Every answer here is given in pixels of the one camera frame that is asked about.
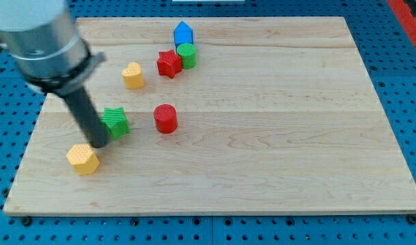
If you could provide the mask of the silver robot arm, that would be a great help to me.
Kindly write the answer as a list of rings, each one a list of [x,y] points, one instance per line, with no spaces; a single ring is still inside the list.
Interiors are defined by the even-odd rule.
[[[66,1],[0,0],[0,38],[30,86],[64,100],[92,147],[109,143],[108,130],[84,88],[106,58],[91,53]]]

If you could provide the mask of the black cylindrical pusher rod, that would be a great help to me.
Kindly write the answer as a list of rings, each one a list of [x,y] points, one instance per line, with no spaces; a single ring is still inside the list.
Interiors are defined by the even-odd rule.
[[[93,148],[103,148],[110,142],[106,126],[101,122],[95,106],[83,86],[63,88],[60,97],[78,123]]]

